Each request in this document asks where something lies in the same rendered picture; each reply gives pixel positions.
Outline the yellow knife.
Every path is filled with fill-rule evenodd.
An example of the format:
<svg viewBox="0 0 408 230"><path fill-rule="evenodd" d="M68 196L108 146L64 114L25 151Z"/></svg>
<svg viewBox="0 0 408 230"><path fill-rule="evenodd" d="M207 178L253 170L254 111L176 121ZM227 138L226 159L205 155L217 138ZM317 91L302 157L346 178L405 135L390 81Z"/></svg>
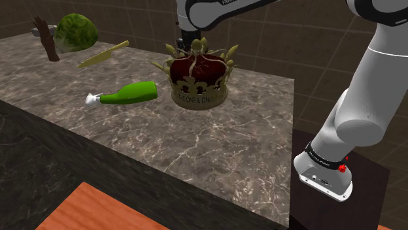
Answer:
<svg viewBox="0 0 408 230"><path fill-rule="evenodd" d="M91 57L90 59L87 59L86 61L83 61L78 68L84 68L84 67L89 67L90 65L95 65L96 63L100 63L102 61L105 61L107 59L110 59L112 57L112 52L114 50L121 49L125 46L129 46L129 41L124 41L121 42L120 44L117 44L116 46L113 46L112 48L109 48L100 54Z"/></svg>

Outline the gold and red crown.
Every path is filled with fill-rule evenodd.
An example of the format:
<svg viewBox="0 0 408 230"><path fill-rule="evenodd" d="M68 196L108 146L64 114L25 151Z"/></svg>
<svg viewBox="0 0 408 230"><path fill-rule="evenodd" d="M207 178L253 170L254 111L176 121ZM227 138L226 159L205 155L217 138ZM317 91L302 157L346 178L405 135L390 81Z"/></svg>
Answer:
<svg viewBox="0 0 408 230"><path fill-rule="evenodd" d="M178 106L208 110L221 105L228 97L228 78L235 67L231 56L238 47L232 46L216 56L215 51L207 50L205 38L193 40L188 52L168 44L166 50L171 57L163 65L154 65L166 73L172 100Z"/></svg>

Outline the green lettuce head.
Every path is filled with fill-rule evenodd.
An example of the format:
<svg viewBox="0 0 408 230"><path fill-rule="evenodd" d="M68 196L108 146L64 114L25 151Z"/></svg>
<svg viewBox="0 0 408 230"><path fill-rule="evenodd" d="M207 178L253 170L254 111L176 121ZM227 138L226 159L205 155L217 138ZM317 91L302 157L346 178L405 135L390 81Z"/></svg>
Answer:
<svg viewBox="0 0 408 230"><path fill-rule="evenodd" d="M54 44L58 54L88 49L98 38L96 26L87 17L76 13L64 16L54 32Z"/></svg>

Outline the dark robot stand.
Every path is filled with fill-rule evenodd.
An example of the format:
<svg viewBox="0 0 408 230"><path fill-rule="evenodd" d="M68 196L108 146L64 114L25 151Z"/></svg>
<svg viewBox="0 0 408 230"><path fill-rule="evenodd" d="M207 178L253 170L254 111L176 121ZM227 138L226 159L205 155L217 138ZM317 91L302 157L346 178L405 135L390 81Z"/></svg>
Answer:
<svg viewBox="0 0 408 230"><path fill-rule="evenodd" d="M338 202L303 183L291 168L289 230L377 230L390 171L350 152L353 191Z"/></svg>

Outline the green bottle with white cap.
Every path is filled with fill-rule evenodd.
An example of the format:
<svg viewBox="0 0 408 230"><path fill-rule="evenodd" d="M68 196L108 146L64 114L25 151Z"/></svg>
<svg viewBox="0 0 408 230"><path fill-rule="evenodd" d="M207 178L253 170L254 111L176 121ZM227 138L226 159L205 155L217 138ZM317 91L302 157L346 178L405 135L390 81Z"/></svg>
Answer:
<svg viewBox="0 0 408 230"><path fill-rule="evenodd" d="M120 89L117 93L103 95L88 94L85 99L87 106L112 104L112 105L128 105L150 101L158 97L156 83L153 81L138 82L128 84Z"/></svg>

